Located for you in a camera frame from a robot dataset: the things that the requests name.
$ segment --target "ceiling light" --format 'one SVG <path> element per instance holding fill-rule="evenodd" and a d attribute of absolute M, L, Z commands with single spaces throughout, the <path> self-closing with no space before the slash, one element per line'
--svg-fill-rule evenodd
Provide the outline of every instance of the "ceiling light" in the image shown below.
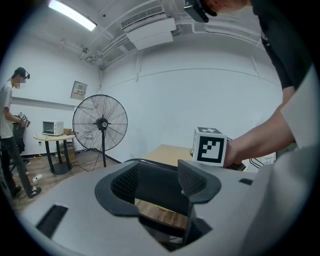
<path fill-rule="evenodd" d="M 91 20 L 75 11 L 74 9 L 70 8 L 69 6 L 66 6 L 64 3 L 58 2 L 56 0 L 51 0 L 49 3 L 49 7 L 58 11 L 59 13 L 68 16 L 90 31 L 92 31 L 97 26 L 97 24 L 93 23 Z"/>

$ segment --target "floor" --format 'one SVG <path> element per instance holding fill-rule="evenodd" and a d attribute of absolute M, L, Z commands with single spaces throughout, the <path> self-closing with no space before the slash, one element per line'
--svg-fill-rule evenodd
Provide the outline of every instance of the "floor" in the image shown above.
<path fill-rule="evenodd" d="M 102 156 L 100 154 L 98 161 L 96 162 L 98 157 L 97 152 L 92 152 L 92 151 L 87 151 L 83 153 L 77 153 L 75 157 L 75 161 L 73 162 L 73 167 L 72 170 L 69 171 L 66 174 L 63 175 L 54 175 L 52 174 L 49 170 L 49 162 L 47 157 L 35 157 L 35 158 L 30 158 L 30 164 L 26 166 L 27 168 L 27 176 L 29 177 L 29 180 L 31 182 L 31 185 L 35 185 L 32 182 L 32 179 L 38 175 L 38 174 L 44 174 L 46 171 L 48 171 L 43 178 L 39 181 L 38 185 L 41 187 L 42 191 L 39 195 L 35 196 L 34 198 L 28 198 L 27 196 L 24 197 L 26 194 L 23 191 L 18 198 L 14 199 L 12 202 L 13 208 L 17 211 L 17 213 L 21 213 L 29 204 L 31 204 L 33 201 L 37 200 L 39 197 L 44 195 L 47 191 L 52 189 L 55 185 L 57 185 L 59 182 L 70 178 L 74 175 L 81 174 L 83 172 L 86 172 L 87 169 L 88 171 L 92 171 L 94 169 L 95 163 L 95 169 L 98 170 L 104 166 Z M 116 165 L 114 161 L 110 159 L 106 159 L 106 165 L 112 166 Z M 21 185 L 18 173 L 16 170 L 13 170 L 13 179 L 16 183 L 16 185 Z"/>
<path fill-rule="evenodd" d="M 92 171 L 94 169 L 95 163 L 96 163 L 96 166 L 95 166 L 96 170 L 102 168 L 103 167 L 102 156 L 100 155 L 98 158 L 98 161 L 96 162 L 97 157 L 98 157 L 98 153 L 92 152 L 92 151 L 77 153 L 75 160 L 71 161 L 73 163 L 72 170 L 63 175 L 54 175 L 50 171 L 48 171 L 49 163 L 48 163 L 47 157 L 35 157 L 35 158 L 29 159 L 30 164 L 27 165 L 26 168 L 27 168 L 27 175 L 32 185 L 35 185 L 32 182 L 32 179 L 36 175 L 45 174 L 38 183 L 38 186 L 41 187 L 42 192 L 39 196 L 35 196 L 34 198 L 30 199 L 27 196 L 25 196 L 26 195 L 25 192 L 22 191 L 22 193 L 18 196 L 18 198 L 12 201 L 12 207 L 19 214 L 29 204 L 37 200 L 39 197 L 43 196 L 47 191 L 52 189 L 59 182 L 65 179 L 68 179 L 72 176 L 75 176 L 77 174 L 86 172 L 86 170 L 84 169 L 87 169 L 88 171 Z M 117 163 L 115 163 L 114 161 L 108 158 L 106 159 L 107 167 L 116 165 L 116 164 Z M 16 185 L 21 185 L 21 182 L 16 170 L 13 171 L 13 179 Z M 139 212 L 142 215 L 145 215 L 151 219 L 154 219 L 155 221 L 165 223 L 180 229 L 185 229 L 187 226 L 188 218 L 184 215 L 178 214 L 171 210 L 165 209 L 158 205 L 145 202 L 139 199 L 135 200 L 135 205 L 139 208 Z"/>

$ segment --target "white t-shirt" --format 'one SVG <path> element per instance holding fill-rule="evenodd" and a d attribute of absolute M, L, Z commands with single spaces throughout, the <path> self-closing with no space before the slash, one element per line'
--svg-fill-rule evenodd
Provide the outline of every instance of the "white t-shirt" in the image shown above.
<path fill-rule="evenodd" d="M 10 109 L 12 85 L 8 81 L 0 91 L 0 136 L 1 139 L 11 138 L 14 135 L 12 122 L 5 118 L 5 108 Z"/>

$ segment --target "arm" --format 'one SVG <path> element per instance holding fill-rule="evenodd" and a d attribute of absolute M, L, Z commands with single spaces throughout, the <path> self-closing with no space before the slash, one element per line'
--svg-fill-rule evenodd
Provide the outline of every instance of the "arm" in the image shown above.
<path fill-rule="evenodd" d="M 224 160 L 225 167 L 233 163 L 239 164 L 245 159 L 263 157 L 295 141 L 281 114 L 281 109 L 294 93 L 293 86 L 283 89 L 282 104 L 267 121 L 228 143 Z"/>
<path fill-rule="evenodd" d="M 15 122 L 18 124 L 22 124 L 22 121 L 23 121 L 20 117 L 16 117 L 13 114 L 11 114 L 10 109 L 7 107 L 4 108 L 4 117 L 9 121 Z"/>

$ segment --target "microwave oven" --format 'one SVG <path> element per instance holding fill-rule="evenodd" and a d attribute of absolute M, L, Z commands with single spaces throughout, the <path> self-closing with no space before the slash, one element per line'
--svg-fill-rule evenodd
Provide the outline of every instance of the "microwave oven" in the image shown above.
<path fill-rule="evenodd" d="M 42 134 L 59 136 L 64 134 L 64 122 L 62 121 L 42 121 Z"/>

